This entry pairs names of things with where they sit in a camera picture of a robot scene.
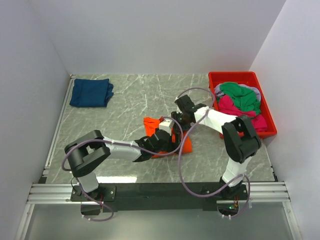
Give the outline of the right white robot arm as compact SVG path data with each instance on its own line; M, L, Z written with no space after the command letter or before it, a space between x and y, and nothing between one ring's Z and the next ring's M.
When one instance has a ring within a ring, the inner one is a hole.
M179 177L183 187L190 194L200 198L212 197L220 193L222 198L232 199L242 185L248 163L262 145L251 119L246 115L225 114L202 103L195 105L188 95L177 98L175 104L182 113L182 120L188 124L193 123L185 133L182 144L197 125L204 125L223 135L225 149L229 156L218 190L206 195L192 192L180 173Z

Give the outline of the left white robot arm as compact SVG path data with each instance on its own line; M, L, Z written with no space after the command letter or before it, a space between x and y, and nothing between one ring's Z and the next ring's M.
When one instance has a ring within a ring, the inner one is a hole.
M171 120L163 120L155 132L134 141L115 141L93 130L64 148L74 178L82 186L82 195L88 201L96 200L100 188L94 170L106 159L120 159L135 163L153 156L175 153L183 139L182 128Z

